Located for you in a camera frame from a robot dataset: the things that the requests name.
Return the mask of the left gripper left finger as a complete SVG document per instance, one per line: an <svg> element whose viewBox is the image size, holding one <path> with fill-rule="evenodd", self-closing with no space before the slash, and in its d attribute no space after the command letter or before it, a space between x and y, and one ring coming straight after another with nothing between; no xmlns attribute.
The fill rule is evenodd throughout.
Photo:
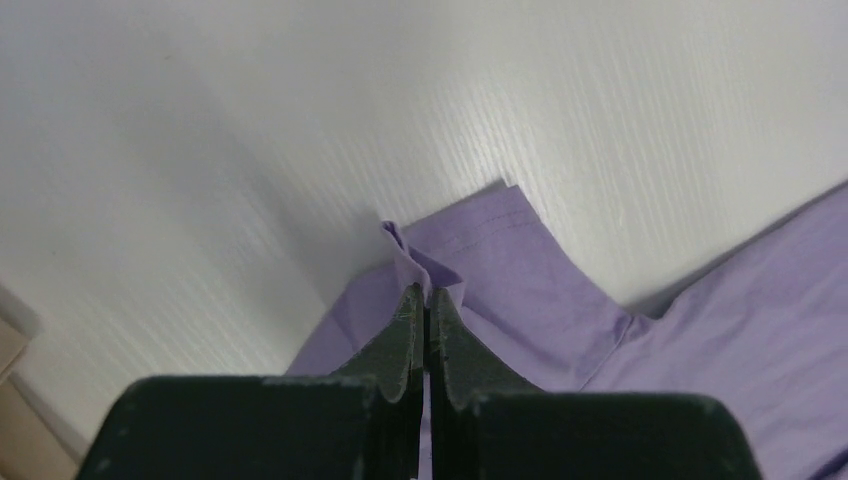
<svg viewBox="0 0 848 480"><path fill-rule="evenodd" d="M343 366L312 376L152 376L107 414L82 479L412 479L424 298Z"/></svg>

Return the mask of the purple t shirt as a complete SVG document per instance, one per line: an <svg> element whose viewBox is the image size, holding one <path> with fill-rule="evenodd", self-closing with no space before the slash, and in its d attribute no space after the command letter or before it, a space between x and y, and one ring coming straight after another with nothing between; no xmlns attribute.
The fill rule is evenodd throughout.
<svg viewBox="0 0 848 480"><path fill-rule="evenodd" d="M517 187L382 229L392 262L348 284L290 374L335 370L387 325L407 286L443 287L465 326L540 388L705 394L739 421L766 478L846 477L845 186L744 246L658 318L595 285Z"/></svg>

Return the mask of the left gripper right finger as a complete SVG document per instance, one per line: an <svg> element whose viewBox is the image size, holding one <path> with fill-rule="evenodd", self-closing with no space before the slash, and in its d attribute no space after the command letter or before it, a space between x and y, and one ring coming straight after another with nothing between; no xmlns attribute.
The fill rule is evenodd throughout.
<svg viewBox="0 0 848 480"><path fill-rule="evenodd" d="M548 393L463 324L448 292L429 310L437 479L758 479L736 419L693 394Z"/></svg>

